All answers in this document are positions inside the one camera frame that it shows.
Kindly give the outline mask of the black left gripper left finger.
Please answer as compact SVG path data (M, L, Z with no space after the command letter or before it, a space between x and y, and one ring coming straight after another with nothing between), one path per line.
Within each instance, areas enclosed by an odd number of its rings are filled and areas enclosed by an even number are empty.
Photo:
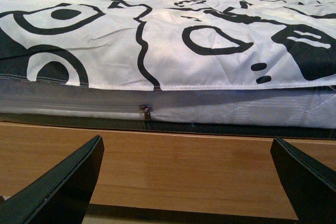
M103 139L97 135L1 203L1 223L82 223L103 154Z

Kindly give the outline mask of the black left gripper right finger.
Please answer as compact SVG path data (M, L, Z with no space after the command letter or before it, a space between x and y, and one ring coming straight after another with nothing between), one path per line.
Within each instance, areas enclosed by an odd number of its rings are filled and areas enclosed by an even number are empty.
M335 171L279 137L270 153L299 221L335 223Z

